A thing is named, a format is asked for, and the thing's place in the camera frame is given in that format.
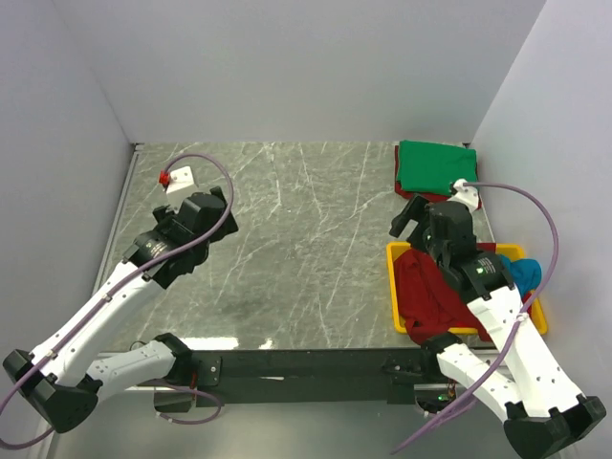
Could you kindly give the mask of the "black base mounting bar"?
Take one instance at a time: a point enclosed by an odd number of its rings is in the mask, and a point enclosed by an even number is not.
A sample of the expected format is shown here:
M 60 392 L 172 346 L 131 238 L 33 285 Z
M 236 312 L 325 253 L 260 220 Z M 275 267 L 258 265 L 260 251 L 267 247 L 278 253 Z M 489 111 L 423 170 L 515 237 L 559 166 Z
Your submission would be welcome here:
M 415 388 L 443 390 L 448 378 L 417 348 L 195 351 L 166 377 L 224 404 L 385 401 L 413 404 Z

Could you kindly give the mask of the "folded green t-shirt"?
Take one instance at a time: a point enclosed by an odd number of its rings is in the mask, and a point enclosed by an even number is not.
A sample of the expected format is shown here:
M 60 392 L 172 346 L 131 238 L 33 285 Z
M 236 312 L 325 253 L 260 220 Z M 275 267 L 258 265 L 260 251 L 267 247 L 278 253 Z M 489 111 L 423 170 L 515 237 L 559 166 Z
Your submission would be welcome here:
M 403 193 L 447 198 L 457 180 L 478 180 L 477 153 L 463 145 L 401 141 L 396 166 L 396 184 Z

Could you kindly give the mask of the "folded red t-shirt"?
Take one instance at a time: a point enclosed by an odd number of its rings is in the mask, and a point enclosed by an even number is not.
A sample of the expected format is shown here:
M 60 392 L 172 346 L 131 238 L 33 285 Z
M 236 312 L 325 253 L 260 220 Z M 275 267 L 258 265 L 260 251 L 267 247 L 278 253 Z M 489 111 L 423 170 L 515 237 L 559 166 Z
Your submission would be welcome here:
M 395 146 L 395 192 L 406 199 L 419 194 L 434 203 L 456 201 L 470 211 L 481 207 L 477 154 L 465 146 L 402 141 Z

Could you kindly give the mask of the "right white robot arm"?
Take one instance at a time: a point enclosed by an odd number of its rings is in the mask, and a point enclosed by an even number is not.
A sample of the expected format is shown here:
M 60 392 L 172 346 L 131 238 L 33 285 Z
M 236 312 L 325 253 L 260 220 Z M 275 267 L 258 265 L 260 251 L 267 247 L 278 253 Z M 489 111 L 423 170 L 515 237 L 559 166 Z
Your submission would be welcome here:
M 393 237 L 411 220 L 411 252 L 432 262 L 443 286 L 466 303 L 498 351 L 487 363 L 456 335 L 425 341 L 420 370 L 425 378 L 451 379 L 464 393 L 427 423 L 434 428 L 479 400 L 502 422 L 522 458 L 548 458 L 584 438 L 606 415 L 596 396 L 586 396 L 566 375 L 527 313 L 527 305 L 502 258 L 478 247 L 472 214 L 474 191 L 432 203 L 414 195 L 389 231 Z

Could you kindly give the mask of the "blue t-shirt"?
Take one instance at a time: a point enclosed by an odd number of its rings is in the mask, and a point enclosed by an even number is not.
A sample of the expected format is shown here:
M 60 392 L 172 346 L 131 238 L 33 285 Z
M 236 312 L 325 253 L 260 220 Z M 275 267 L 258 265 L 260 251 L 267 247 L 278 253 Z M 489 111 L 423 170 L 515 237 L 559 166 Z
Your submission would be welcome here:
M 504 266 L 509 270 L 522 297 L 536 289 L 542 279 L 540 264 L 531 258 L 521 258 L 512 261 L 509 257 L 499 254 Z

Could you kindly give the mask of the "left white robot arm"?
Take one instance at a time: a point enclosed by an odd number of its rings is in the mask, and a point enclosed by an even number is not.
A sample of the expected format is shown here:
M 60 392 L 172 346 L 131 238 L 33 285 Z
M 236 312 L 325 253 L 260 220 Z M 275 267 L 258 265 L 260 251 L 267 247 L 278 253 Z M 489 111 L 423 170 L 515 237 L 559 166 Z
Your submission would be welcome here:
M 210 244 L 236 233 L 232 194 L 218 186 L 196 191 L 178 209 L 155 208 L 156 226 L 138 235 L 106 283 L 53 336 L 31 351 L 15 349 L 3 361 L 14 391 L 57 433 L 87 419 L 99 402 L 140 383 L 190 383 L 193 352 L 170 333 L 102 360 L 99 353 L 129 317 L 191 274 Z

